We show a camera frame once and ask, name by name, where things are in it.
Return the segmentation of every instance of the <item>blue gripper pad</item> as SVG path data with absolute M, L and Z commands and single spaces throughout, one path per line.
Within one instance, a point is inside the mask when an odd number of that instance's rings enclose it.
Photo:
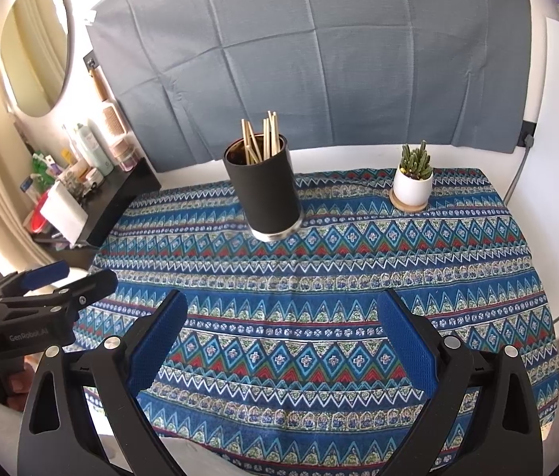
M 388 292 L 381 292 L 377 308 L 383 330 L 412 385 L 431 398 L 438 388 L 438 367 L 434 355 Z
M 69 274 L 70 267 L 68 263 L 66 261 L 58 261 L 51 265 L 28 271 L 22 278 L 22 281 L 20 281 L 19 287 L 29 292 L 39 290 L 44 286 L 65 279 Z
M 168 300 L 169 296 L 161 304 L 161 307 L 166 306 L 166 308 L 160 311 L 141 342 L 134 348 L 129 360 L 130 373 L 126 384 L 134 397 L 154 382 L 163 360 L 169 354 L 172 344 L 187 320 L 185 295 L 177 292 L 171 301 Z

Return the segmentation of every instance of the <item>wooden coaster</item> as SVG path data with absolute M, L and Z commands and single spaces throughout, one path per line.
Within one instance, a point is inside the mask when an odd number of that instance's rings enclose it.
M 423 205 L 406 205 L 402 203 L 398 198 L 396 198 L 393 188 L 390 188 L 390 200 L 396 209 L 404 213 L 420 213 L 427 207 L 426 203 Z

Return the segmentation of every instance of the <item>black cup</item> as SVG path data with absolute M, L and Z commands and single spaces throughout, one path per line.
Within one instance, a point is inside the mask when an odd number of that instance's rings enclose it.
M 256 141 L 262 150 L 263 135 Z M 253 236 L 275 242 L 297 231 L 304 219 L 297 198 L 288 142 L 279 136 L 281 150 L 258 164 L 247 165 L 242 139 L 231 143 L 222 161 L 227 169 Z

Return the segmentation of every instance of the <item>blue tablecloth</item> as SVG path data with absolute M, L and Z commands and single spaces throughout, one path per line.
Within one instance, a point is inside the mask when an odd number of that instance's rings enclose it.
M 139 197 L 94 261 L 119 288 L 82 313 L 76 347 L 123 334 L 178 288 L 188 320 L 139 395 L 159 434 L 260 474 L 369 475 L 425 402 L 377 320 L 377 295 L 394 287 L 442 334 L 474 349 L 516 346 L 547 425 L 557 347 L 517 223 L 479 170 L 436 170 L 428 209 L 413 215 L 393 208 L 393 176 L 298 175 L 304 226 L 272 244 L 248 232 L 228 182 Z M 437 466 L 453 459 L 475 397 Z

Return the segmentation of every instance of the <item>power cord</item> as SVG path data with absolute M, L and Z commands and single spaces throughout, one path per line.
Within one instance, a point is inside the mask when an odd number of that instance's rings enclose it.
M 532 136 L 532 134 L 528 134 L 525 138 L 524 138 L 524 144 L 525 144 L 525 151 L 524 151 L 524 156 L 522 157 L 522 162 L 519 165 L 519 168 L 517 169 L 517 172 L 515 173 L 515 177 L 513 177 L 513 180 L 511 181 L 511 185 L 509 186 L 509 189 L 507 190 L 507 194 L 504 195 L 504 205 L 508 205 L 509 204 L 509 200 L 511 200 L 511 197 L 513 196 L 513 192 L 515 191 L 515 187 L 517 186 L 517 182 L 519 181 L 520 175 L 522 175 L 522 170 L 524 169 L 524 165 L 526 164 L 526 158 L 528 157 L 528 153 L 531 151 L 531 147 L 532 144 L 534 143 L 535 138 Z

